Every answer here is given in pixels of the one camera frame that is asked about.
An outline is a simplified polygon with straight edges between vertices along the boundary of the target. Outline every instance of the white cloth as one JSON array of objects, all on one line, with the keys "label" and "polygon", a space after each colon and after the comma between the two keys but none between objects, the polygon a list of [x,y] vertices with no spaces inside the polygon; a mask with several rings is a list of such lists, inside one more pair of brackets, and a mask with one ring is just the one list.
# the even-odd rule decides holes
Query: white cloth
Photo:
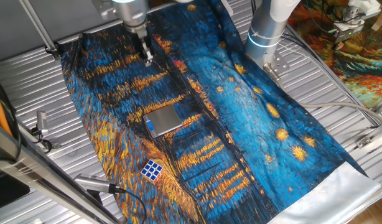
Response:
[{"label": "white cloth", "polygon": [[340,223],[381,186],[345,162],[269,224]]}]

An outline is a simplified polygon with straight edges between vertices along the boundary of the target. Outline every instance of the metal bar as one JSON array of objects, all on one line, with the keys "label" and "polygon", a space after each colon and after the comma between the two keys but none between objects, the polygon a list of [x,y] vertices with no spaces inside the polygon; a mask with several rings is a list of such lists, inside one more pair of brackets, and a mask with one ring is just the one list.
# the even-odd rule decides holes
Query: metal bar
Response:
[{"label": "metal bar", "polygon": [[363,147],[369,145],[372,142],[375,142],[382,138],[382,124],[374,129],[372,132],[361,138],[359,141],[356,142],[356,145],[362,149]]},{"label": "metal bar", "polygon": [[[93,197],[88,195],[75,181],[72,181],[73,183],[66,181],[63,178],[63,175],[66,174],[57,168],[57,165],[48,157],[34,151],[33,148],[30,147],[31,145],[32,143],[29,144],[29,147],[21,148],[18,159],[20,162],[15,166],[8,166],[7,162],[0,161],[0,169],[30,187],[41,191],[57,203],[67,207],[92,223],[101,223],[101,221],[96,220],[95,217],[106,223],[119,223],[119,220],[114,215],[107,211],[107,209],[99,204]],[[16,154],[16,140],[0,127],[0,157],[15,158]],[[57,173],[54,169],[59,169],[61,174]],[[71,199],[64,197],[53,188],[46,187],[41,181],[46,181],[60,191],[65,192]]]},{"label": "metal bar", "polygon": [[174,6],[174,5],[177,5],[178,2],[172,2],[172,3],[166,3],[166,4],[162,4],[160,6],[157,6],[157,7],[153,7],[152,9],[150,9],[147,13],[150,14],[152,12],[155,12],[155,11],[158,11],[158,10],[161,10],[161,9],[164,9],[166,7],[170,7],[170,6]]},{"label": "metal bar", "polygon": [[30,4],[29,0],[19,0],[22,7],[25,9],[25,12],[28,14],[29,19],[31,19],[32,23],[34,24],[35,28],[37,29],[37,32],[42,37],[45,45],[47,46],[47,49],[50,51],[57,50],[55,48],[55,45],[53,43],[53,40],[49,36],[49,33],[47,33],[47,30],[44,28],[42,21],[40,21],[39,16],[37,16],[34,8]]}]

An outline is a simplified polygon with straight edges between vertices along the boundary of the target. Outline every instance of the silver rectangular object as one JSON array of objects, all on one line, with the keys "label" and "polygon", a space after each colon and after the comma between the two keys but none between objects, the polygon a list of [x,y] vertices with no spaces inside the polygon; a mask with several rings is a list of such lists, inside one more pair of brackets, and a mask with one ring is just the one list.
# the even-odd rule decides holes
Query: silver rectangular object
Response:
[{"label": "silver rectangular object", "polygon": [[107,178],[96,175],[79,174],[75,181],[86,190],[95,190],[98,192],[109,192],[110,182]]},{"label": "silver rectangular object", "polygon": [[36,111],[36,118],[37,130],[40,131],[40,134],[46,135],[49,133],[49,130],[47,129],[46,111]]},{"label": "silver rectangular object", "polygon": [[144,122],[153,138],[182,126],[182,122],[173,105],[154,110],[151,113],[145,114],[142,118],[144,118]]}]

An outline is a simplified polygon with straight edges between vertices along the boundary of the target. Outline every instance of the metal bracket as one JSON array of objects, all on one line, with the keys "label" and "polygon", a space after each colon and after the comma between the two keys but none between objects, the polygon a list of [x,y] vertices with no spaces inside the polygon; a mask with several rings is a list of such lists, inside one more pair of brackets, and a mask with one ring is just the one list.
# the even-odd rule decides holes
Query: metal bracket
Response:
[{"label": "metal bracket", "polygon": [[274,61],[271,64],[271,68],[276,74],[281,74],[289,70],[289,65],[285,59],[279,54],[279,52],[274,52]]},{"label": "metal bracket", "polygon": [[47,129],[47,117],[46,117],[46,111],[36,111],[36,128],[32,129],[34,131],[34,134],[39,135],[46,135],[49,133],[49,130]]},{"label": "metal bracket", "polygon": [[102,19],[108,20],[108,14],[114,11],[114,4],[111,0],[91,0],[98,14]]},{"label": "metal bracket", "polygon": [[382,124],[379,127],[377,127],[374,131],[370,132],[369,134],[358,140],[356,142],[356,145],[361,149],[380,138],[382,138]]},{"label": "metal bracket", "polygon": [[277,73],[272,70],[271,66],[268,63],[264,65],[263,70],[268,74],[272,81],[274,81],[275,83],[280,82],[281,78],[279,78]]},{"label": "metal bracket", "polygon": [[368,138],[368,137],[364,137],[363,139],[361,139],[361,140],[359,140],[359,141],[357,142],[357,146],[358,146],[359,148],[362,148],[362,147],[366,146],[366,145],[369,144],[369,143],[371,143],[371,139]]},{"label": "metal bracket", "polygon": [[61,60],[61,56],[57,50],[58,44],[55,43],[54,46],[55,46],[54,49],[49,49],[47,46],[44,46],[44,49],[45,49],[46,53],[51,54],[53,56],[54,60],[57,62],[57,61]]}]

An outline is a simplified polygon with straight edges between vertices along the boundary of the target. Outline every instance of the yellow star pattern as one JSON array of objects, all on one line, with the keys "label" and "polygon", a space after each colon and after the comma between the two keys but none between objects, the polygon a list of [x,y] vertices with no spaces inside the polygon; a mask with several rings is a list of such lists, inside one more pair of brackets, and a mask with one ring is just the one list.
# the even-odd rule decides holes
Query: yellow star pattern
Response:
[{"label": "yellow star pattern", "polygon": [[226,138],[227,138],[228,143],[234,144],[233,137],[231,137],[231,134],[228,131],[226,133]]},{"label": "yellow star pattern", "polygon": [[247,71],[245,70],[245,68],[243,68],[242,65],[235,65],[235,70],[240,74],[240,75],[245,75],[247,73]]},{"label": "yellow star pattern", "polygon": [[298,161],[304,162],[308,156],[307,153],[300,146],[292,146],[292,154]]},{"label": "yellow star pattern", "polygon": [[253,86],[253,91],[255,91],[256,93],[263,94],[263,91],[260,88],[256,87],[256,86]]},{"label": "yellow star pattern", "polygon": [[306,144],[308,144],[309,146],[311,147],[315,147],[315,139],[310,137],[310,136],[306,136],[304,137],[304,141]]},{"label": "yellow star pattern", "polygon": [[191,5],[189,5],[189,6],[187,7],[187,10],[190,11],[190,12],[196,12],[196,11],[197,11],[197,6],[191,4]]},{"label": "yellow star pattern", "polygon": [[277,129],[276,138],[278,140],[285,141],[288,137],[289,137],[288,132],[285,129],[283,129],[283,128]]},{"label": "yellow star pattern", "polygon": [[267,110],[270,112],[271,116],[273,116],[274,118],[279,118],[279,113],[272,104],[267,104]]},{"label": "yellow star pattern", "polygon": [[219,46],[219,48],[221,48],[221,49],[226,49],[226,48],[227,48],[227,46],[226,46],[226,42],[224,42],[224,41],[221,41],[220,43],[218,43],[218,46]]},{"label": "yellow star pattern", "polygon": [[269,155],[266,156],[266,159],[267,159],[267,161],[269,161],[269,162],[272,162],[272,161],[273,161],[273,159],[272,159],[271,156],[269,156]]}]

